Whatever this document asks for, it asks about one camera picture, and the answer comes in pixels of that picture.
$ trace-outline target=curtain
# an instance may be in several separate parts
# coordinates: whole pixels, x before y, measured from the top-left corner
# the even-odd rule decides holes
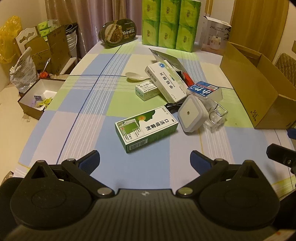
[[[229,41],[273,61],[284,31],[289,0],[236,0]]]
[[[99,41],[103,25],[112,20],[130,18],[141,34],[141,0],[45,0],[45,4],[48,19],[78,24],[81,57]]]

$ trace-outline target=open cardboard box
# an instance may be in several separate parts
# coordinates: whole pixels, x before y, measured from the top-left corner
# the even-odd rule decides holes
[[[263,54],[227,43],[220,68],[255,129],[288,129],[296,120],[296,89]]]
[[[35,108],[35,95],[41,95],[42,98],[54,98],[55,94],[62,87],[65,80],[59,79],[40,79],[18,100],[24,113],[39,120],[44,112],[44,108]]]

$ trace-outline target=floor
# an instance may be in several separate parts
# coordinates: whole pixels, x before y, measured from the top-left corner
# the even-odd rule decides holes
[[[0,92],[0,183],[14,171],[22,150],[38,120],[24,115],[14,85]]]

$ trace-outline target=barcode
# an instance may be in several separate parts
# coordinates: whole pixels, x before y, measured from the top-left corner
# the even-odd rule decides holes
[[[154,75],[151,73],[151,71],[148,70],[147,72],[148,72],[148,74],[150,75],[150,77],[154,80],[154,82],[156,82],[157,79],[154,77]]]
[[[219,89],[218,87],[216,87],[216,86],[213,86],[213,85],[210,85],[210,86],[208,86],[208,88],[209,88],[209,89],[212,89],[212,90]]]
[[[147,143],[148,143],[148,138],[146,138],[145,140],[139,141],[139,142],[137,142],[137,143],[135,143],[133,145],[130,145],[129,149],[133,150],[133,149],[138,148],[139,146],[145,145]]]

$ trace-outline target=yellow plastic bag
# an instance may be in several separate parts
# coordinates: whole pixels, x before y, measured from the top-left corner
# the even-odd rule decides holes
[[[22,31],[21,20],[18,16],[12,16],[0,28],[0,63],[10,63],[16,55],[13,39]]]

